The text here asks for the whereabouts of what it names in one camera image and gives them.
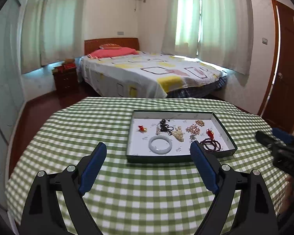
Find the right hand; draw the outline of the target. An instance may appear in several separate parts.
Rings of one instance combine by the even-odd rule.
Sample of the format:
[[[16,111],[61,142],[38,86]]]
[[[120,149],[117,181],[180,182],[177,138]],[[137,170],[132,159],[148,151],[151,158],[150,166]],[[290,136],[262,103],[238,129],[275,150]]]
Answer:
[[[291,176],[288,176],[286,178],[286,181],[288,182],[288,184],[285,187],[284,198],[283,198],[282,205],[279,211],[280,214],[287,211],[292,201],[294,201],[294,178]]]

